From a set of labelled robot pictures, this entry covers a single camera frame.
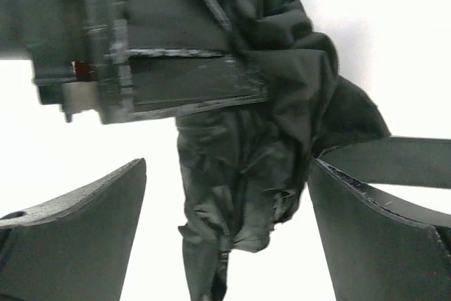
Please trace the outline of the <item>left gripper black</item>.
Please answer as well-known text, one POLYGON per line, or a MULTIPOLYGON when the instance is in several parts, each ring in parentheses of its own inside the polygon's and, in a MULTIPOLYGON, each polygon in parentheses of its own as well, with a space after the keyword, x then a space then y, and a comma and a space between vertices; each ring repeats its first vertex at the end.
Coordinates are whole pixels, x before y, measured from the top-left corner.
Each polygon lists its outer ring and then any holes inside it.
POLYGON ((229 50, 228 32, 204 0, 126 0, 128 27, 125 0, 33 5, 37 29, 31 54, 39 101, 59 105, 68 122, 87 110, 112 124, 267 100, 259 70, 234 56, 140 56, 129 66, 128 34, 134 49, 229 50))

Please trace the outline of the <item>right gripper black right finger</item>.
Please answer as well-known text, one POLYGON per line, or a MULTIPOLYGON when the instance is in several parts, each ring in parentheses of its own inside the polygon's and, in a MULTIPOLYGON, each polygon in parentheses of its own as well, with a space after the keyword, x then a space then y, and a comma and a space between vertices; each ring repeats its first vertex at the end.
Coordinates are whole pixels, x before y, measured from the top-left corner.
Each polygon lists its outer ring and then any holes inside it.
POLYGON ((450 215, 322 160, 308 186, 336 300, 450 299, 450 215))

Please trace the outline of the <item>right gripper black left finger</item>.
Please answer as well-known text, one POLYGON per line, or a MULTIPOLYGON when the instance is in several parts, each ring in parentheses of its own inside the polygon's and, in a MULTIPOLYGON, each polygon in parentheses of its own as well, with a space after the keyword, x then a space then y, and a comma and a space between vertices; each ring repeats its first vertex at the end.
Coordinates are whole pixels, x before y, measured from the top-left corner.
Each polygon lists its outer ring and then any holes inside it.
POLYGON ((135 159, 48 202, 1 217, 1 299, 121 298, 147 174, 135 159))

